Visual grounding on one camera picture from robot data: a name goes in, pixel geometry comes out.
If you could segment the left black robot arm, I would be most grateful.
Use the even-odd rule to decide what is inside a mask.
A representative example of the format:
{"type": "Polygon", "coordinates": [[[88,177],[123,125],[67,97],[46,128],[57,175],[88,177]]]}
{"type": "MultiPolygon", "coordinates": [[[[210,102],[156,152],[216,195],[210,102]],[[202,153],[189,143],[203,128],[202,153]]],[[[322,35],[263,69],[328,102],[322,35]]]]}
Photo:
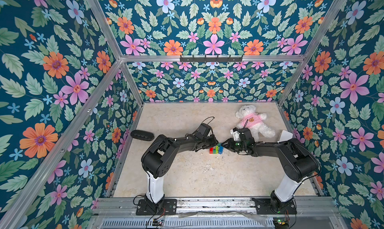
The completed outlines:
{"type": "Polygon", "coordinates": [[[146,199],[153,204],[164,199],[164,176],[179,153],[210,149],[218,143],[213,129],[206,123],[201,123],[193,133],[187,133],[185,137],[159,135],[141,158],[148,183],[146,199]]]}

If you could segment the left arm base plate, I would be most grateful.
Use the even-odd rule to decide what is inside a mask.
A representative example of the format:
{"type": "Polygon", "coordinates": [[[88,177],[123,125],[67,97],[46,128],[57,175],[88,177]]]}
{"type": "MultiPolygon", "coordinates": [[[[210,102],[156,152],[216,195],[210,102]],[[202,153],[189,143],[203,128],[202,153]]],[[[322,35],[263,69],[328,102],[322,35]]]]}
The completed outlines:
{"type": "Polygon", "coordinates": [[[157,204],[149,199],[139,201],[136,215],[137,216],[153,216],[153,215],[175,215],[177,210],[176,199],[162,199],[157,204]]]}

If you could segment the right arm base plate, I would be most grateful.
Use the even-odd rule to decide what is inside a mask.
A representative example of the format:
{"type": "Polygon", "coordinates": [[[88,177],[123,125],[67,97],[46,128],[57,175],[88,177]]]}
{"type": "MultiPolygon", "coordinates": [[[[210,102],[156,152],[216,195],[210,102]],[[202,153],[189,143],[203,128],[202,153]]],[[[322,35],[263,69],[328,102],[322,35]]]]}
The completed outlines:
{"type": "Polygon", "coordinates": [[[278,198],[251,198],[258,215],[296,215],[297,206],[293,199],[281,202],[278,198]]]}

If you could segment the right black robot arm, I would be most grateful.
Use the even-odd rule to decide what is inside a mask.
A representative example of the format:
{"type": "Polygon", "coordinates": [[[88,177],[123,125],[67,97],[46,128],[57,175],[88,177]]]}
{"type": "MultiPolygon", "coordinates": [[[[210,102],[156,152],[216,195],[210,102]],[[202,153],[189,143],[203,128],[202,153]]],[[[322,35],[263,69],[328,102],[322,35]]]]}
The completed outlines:
{"type": "Polygon", "coordinates": [[[255,141],[248,128],[235,129],[232,138],[222,143],[222,147],[239,155],[252,157],[276,157],[285,172],[279,186],[271,193],[271,209],[275,212],[285,208],[294,198],[300,185],[320,172],[320,163],[294,137],[283,130],[278,142],[255,141]]]}

